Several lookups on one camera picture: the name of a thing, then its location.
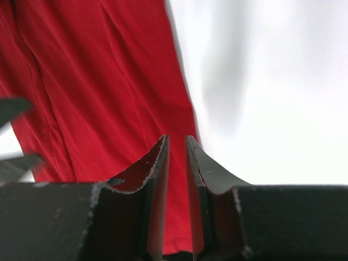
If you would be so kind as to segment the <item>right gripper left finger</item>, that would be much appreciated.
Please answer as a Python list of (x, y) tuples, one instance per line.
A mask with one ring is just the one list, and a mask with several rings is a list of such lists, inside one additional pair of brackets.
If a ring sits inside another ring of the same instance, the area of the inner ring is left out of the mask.
[(106, 182), (1, 182), (1, 260), (161, 260), (169, 137)]

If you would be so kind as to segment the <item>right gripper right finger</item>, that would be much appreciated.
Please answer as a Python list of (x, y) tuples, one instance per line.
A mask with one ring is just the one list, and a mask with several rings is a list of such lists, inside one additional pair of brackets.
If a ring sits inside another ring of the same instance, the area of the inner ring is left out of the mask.
[(347, 186), (252, 185), (185, 145), (194, 260), (347, 260)]

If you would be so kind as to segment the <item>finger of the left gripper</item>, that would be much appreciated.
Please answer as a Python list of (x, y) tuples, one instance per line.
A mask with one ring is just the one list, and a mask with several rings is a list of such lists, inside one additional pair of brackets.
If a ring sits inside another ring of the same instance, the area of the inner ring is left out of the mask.
[(39, 154), (1, 159), (1, 182), (34, 182), (33, 171), (44, 163)]
[(33, 108), (33, 103), (24, 98), (1, 98), (1, 128)]

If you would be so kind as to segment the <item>red t shirt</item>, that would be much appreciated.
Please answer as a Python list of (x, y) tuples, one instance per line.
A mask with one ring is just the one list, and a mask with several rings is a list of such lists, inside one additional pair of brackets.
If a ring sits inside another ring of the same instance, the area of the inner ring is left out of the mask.
[(13, 129), (37, 182), (112, 178), (169, 135), (163, 252), (191, 251), (196, 128), (164, 1), (1, 1), (1, 96), (34, 106)]

